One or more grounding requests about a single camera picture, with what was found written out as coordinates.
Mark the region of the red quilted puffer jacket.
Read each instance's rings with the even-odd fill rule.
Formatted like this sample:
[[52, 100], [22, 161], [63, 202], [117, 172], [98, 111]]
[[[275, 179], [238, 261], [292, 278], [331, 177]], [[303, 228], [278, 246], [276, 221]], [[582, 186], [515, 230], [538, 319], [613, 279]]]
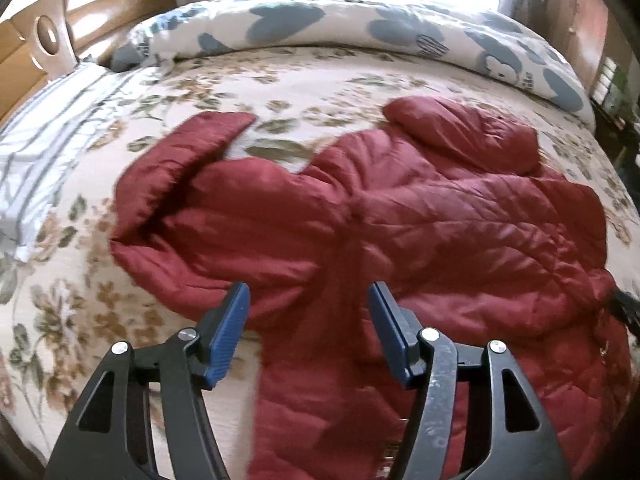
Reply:
[[581, 476], [634, 391], [599, 197], [544, 166], [532, 128], [427, 96], [383, 113], [297, 172], [226, 157], [252, 115], [190, 118], [118, 181], [116, 262], [191, 320], [250, 286], [252, 479], [371, 479], [401, 437], [412, 396], [371, 322], [377, 281], [454, 341], [504, 341]]

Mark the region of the floral bed cover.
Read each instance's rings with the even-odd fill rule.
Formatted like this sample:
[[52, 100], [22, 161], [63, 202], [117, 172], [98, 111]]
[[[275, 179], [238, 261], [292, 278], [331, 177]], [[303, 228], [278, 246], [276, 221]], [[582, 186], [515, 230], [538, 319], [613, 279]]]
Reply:
[[639, 216], [591, 118], [415, 56], [270, 48], [114, 74], [82, 64], [1, 133], [35, 202], [1, 259], [1, 411], [48, 458], [102, 354], [252, 294], [207, 396], [252, 479], [373, 479], [412, 396], [367, 309], [385, 282], [449, 338], [503, 340], [575, 476], [638, 384], [606, 307], [639, 288]]

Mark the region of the dark side desk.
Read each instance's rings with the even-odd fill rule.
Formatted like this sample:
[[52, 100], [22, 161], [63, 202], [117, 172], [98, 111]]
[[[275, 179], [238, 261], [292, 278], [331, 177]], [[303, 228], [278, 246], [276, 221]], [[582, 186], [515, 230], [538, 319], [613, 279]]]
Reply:
[[639, 133], [630, 122], [614, 119], [594, 99], [591, 105], [596, 118], [594, 137], [639, 208]]

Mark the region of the striped white pillow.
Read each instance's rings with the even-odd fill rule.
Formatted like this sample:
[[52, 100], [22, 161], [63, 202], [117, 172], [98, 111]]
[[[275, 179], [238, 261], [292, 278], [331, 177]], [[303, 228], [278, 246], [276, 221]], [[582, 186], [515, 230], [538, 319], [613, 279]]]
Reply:
[[82, 63], [29, 98], [1, 127], [1, 251], [28, 259], [53, 195], [106, 121], [129, 77]]

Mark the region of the wooden wardrobe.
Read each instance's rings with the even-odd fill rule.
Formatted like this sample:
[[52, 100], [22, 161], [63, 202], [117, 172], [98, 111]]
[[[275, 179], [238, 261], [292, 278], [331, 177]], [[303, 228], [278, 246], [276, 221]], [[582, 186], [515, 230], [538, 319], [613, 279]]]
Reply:
[[588, 91], [620, 70], [626, 90], [639, 92], [639, 58], [604, 0], [512, 0], [512, 16], [546, 38]]

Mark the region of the blue heart patterned duvet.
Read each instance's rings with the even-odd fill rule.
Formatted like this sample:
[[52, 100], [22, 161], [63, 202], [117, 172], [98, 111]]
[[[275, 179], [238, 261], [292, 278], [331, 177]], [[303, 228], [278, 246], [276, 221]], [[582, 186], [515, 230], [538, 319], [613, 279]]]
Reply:
[[464, 68], [546, 100], [594, 126], [570, 63], [547, 40], [497, 12], [373, 0], [209, 0], [134, 26], [111, 68], [285, 46], [342, 46], [408, 54]]

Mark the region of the wooden headboard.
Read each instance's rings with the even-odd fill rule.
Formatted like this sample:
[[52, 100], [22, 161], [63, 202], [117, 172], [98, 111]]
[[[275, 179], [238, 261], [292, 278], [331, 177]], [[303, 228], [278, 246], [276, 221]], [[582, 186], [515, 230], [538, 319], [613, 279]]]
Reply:
[[107, 66], [134, 27], [176, 0], [38, 0], [1, 23], [1, 120], [82, 58]]

